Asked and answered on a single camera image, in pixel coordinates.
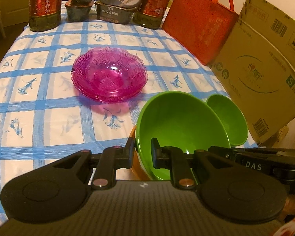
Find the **orange bag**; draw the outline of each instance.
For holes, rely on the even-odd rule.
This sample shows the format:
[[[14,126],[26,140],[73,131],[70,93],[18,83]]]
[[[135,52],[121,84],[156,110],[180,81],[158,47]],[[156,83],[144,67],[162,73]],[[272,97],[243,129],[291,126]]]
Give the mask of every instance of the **orange bag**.
[[[212,61],[238,19],[219,0],[174,0],[162,29],[180,42],[202,64]]]

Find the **blue and white checkered tablecloth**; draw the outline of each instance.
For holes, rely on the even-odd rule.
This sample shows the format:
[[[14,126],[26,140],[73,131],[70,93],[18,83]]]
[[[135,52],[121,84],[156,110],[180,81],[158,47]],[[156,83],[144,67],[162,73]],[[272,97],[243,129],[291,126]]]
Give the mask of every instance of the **blue and white checkered tablecloth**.
[[[0,64],[0,191],[12,178],[59,158],[124,145],[147,100],[166,90],[203,99],[227,95],[208,67],[162,30],[96,20],[62,23],[36,33],[26,26]],[[110,46],[140,57],[148,82],[128,102],[102,104],[79,95],[71,82],[74,60]],[[249,135],[245,147],[255,145]],[[0,225],[6,215],[0,204]]]

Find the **screw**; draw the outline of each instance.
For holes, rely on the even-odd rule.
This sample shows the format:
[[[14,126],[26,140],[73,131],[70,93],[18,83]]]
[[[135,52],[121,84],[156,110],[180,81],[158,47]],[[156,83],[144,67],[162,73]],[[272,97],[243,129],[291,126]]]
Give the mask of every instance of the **screw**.
[[[103,187],[103,186],[108,185],[108,180],[104,179],[104,178],[98,178],[93,181],[93,185],[98,186],[98,187]]]
[[[184,178],[184,179],[179,180],[179,184],[184,187],[193,186],[194,180],[192,180],[190,178]]]

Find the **cardboard box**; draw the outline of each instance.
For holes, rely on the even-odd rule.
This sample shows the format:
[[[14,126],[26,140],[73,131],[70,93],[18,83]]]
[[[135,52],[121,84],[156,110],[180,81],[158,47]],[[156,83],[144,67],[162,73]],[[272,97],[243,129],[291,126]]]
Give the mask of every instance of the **cardboard box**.
[[[246,0],[210,64],[261,144],[295,117],[295,21],[264,0]]]

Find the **bowl rim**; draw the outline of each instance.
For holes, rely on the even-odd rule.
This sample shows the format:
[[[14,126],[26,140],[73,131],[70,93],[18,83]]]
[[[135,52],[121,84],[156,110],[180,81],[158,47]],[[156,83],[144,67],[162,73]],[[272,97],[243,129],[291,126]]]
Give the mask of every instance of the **bowl rim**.
[[[71,77],[71,80],[72,80],[72,82],[73,82],[73,85],[74,85],[74,87],[76,88],[76,90],[80,93],[80,94],[82,94],[83,96],[85,96],[85,97],[87,97],[87,98],[89,98],[89,99],[91,99],[91,100],[94,100],[94,101],[98,101],[98,102],[101,102],[101,103],[117,103],[117,102],[125,102],[125,101],[127,101],[128,99],[130,99],[130,98],[132,98],[132,97],[134,97],[134,96],[136,96],[136,95],[138,95],[141,91],[142,91],[142,89],[141,90],[138,90],[137,92],[133,92],[134,93],[134,96],[133,96],[133,93],[131,93],[131,94],[129,94],[129,95],[127,95],[127,96],[123,96],[123,97],[110,97],[109,99],[109,101],[107,101],[107,100],[104,100],[104,99],[106,99],[107,97],[104,97],[104,96],[96,96],[96,97],[91,97],[91,96],[89,96],[84,90],[83,90],[83,88],[80,88],[77,84],[76,84],[76,82],[73,80],[73,78]]]
[[[90,1],[88,5],[71,5],[72,0],[68,0],[65,3],[66,8],[86,8],[86,7],[92,7],[94,5],[94,0]]]
[[[197,98],[187,92],[182,92],[182,91],[175,91],[175,90],[169,90],[169,91],[164,91],[164,92],[161,92],[161,93],[158,93],[156,94],[155,96],[153,96],[152,98],[150,98],[146,103],[145,105],[143,106],[143,108],[141,109],[140,113],[139,113],[139,117],[138,117],[138,121],[137,121],[137,124],[136,124],[136,135],[135,135],[135,139],[136,139],[136,149],[139,153],[139,156],[140,156],[140,159],[142,161],[142,164],[146,170],[146,172],[148,173],[149,176],[151,176],[152,178],[155,178],[157,180],[164,180],[163,178],[159,177],[158,175],[155,175],[153,173],[153,171],[151,170],[151,168],[149,167],[146,159],[143,157],[143,154],[142,154],[142,149],[141,149],[141,135],[140,135],[140,128],[141,128],[141,122],[142,122],[142,117],[143,117],[143,114],[146,110],[146,108],[148,107],[148,105],[156,98],[160,97],[160,96],[163,96],[163,95],[171,95],[171,94],[182,94],[182,95],[186,95],[190,98],[193,98],[203,104],[205,104],[210,110],[211,112],[213,113],[213,116],[215,116],[217,118],[217,120],[220,122],[224,132],[225,132],[225,135],[227,137],[227,141],[228,141],[228,148],[230,148],[230,142],[229,142],[229,138],[228,138],[228,135],[227,135],[227,132],[226,132],[226,129],[222,123],[222,121],[220,120],[220,118],[217,116],[217,114],[213,111],[213,109],[211,107],[209,107],[204,101],[202,101],[200,98]]]
[[[226,100],[227,102],[231,102],[236,108],[237,108],[237,111],[239,111],[239,113],[242,115],[241,116],[241,118],[243,118],[243,122],[244,122],[244,124],[246,125],[246,127],[245,127],[245,130],[246,130],[246,132],[245,132],[245,137],[243,137],[243,139],[245,139],[245,140],[242,140],[241,142],[238,142],[238,143],[235,143],[235,142],[232,142],[229,138],[229,140],[230,140],[230,145],[231,146],[240,146],[240,145],[243,145],[246,141],[247,141],[247,139],[248,139],[248,135],[249,135],[249,129],[248,129],[248,124],[247,124],[247,120],[246,120],[246,118],[245,118],[245,116],[244,116],[244,114],[242,113],[242,111],[240,110],[240,108],[229,98],[229,97],[227,97],[227,96],[224,96],[224,95],[221,95],[221,94],[218,94],[218,93],[215,93],[215,94],[212,94],[212,95],[210,95],[209,97],[208,97],[208,99],[206,100],[206,104],[208,104],[208,101],[209,101],[209,99],[211,98],[211,97],[219,97],[220,99],[222,99],[222,100]]]

